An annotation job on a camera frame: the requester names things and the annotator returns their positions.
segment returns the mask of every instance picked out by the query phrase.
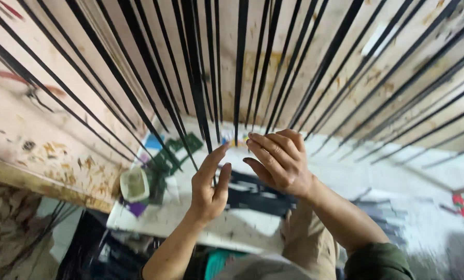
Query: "pile of black strips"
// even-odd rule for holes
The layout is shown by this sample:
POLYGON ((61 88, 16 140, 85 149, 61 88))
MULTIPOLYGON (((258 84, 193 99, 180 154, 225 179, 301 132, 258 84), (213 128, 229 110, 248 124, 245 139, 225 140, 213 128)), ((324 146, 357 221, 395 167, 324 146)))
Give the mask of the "pile of black strips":
POLYGON ((30 257, 35 248, 42 242, 42 240, 50 233, 54 228, 69 217, 73 212, 78 209, 76 205, 70 205, 66 209, 64 206, 66 203, 61 200, 57 206, 54 208, 54 211, 51 214, 51 220, 48 225, 43 229, 43 231, 38 234, 36 239, 24 248, 17 254, 17 256, 9 263, 0 267, 0 279, 4 278, 12 269, 21 264, 24 260, 30 257))

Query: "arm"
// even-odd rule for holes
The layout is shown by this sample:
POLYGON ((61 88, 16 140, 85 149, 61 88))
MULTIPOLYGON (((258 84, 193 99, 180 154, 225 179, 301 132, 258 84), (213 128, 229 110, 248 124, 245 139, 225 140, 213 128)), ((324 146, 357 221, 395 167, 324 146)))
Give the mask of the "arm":
POLYGON ((389 242, 365 212, 311 174, 301 134, 283 130, 266 136, 250 133, 249 137, 247 145, 259 161, 245 158, 244 162, 271 187, 306 201, 349 253, 370 243, 389 242))
POLYGON ((226 163, 221 169, 216 188, 211 187, 211 182, 227 149, 228 144, 225 144, 214 150, 192 177, 191 207, 177 228, 145 264, 142 270, 144 280, 181 279, 184 276, 199 233, 226 206, 231 164, 226 163))

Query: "person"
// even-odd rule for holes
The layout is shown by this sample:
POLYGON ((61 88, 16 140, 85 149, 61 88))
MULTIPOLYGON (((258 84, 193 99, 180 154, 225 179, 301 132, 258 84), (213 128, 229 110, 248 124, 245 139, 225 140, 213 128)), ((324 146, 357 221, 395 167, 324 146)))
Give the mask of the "person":
MULTIPOLYGON (((308 170, 301 134, 282 130, 266 136, 250 133, 244 159, 260 180, 299 199, 289 219, 282 256, 238 258, 216 279, 336 279, 339 245, 349 256, 346 279, 414 279, 403 253, 362 210, 333 192, 308 170)), ((228 144, 214 150, 192 178, 189 210, 142 269, 144 280, 181 279, 199 233, 223 212, 232 166, 223 165, 211 186, 228 144)))

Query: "olive green sleeve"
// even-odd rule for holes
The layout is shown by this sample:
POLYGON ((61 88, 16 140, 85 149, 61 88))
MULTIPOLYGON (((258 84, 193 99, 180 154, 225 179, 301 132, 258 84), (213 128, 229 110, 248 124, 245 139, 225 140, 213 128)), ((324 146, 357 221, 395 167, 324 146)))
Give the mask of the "olive green sleeve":
POLYGON ((414 280, 403 252, 391 243, 373 243, 355 251, 344 273, 348 280, 414 280))

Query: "hand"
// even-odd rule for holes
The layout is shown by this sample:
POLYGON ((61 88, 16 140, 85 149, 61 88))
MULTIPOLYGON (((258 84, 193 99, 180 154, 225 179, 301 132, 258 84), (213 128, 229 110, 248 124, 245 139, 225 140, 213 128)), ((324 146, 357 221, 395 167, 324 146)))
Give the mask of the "hand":
POLYGON ((297 198, 310 196, 316 176, 308 170, 303 136, 292 130, 282 130, 262 136, 249 133, 249 150, 259 161, 246 157, 247 163, 260 180, 270 187, 297 198))
POLYGON ((216 188, 212 187, 218 163, 225 156, 229 144, 225 144, 210 153, 192 177, 192 202, 188 214, 199 222, 207 224, 223 212, 228 199, 228 181, 232 165, 226 163, 220 172, 216 188))

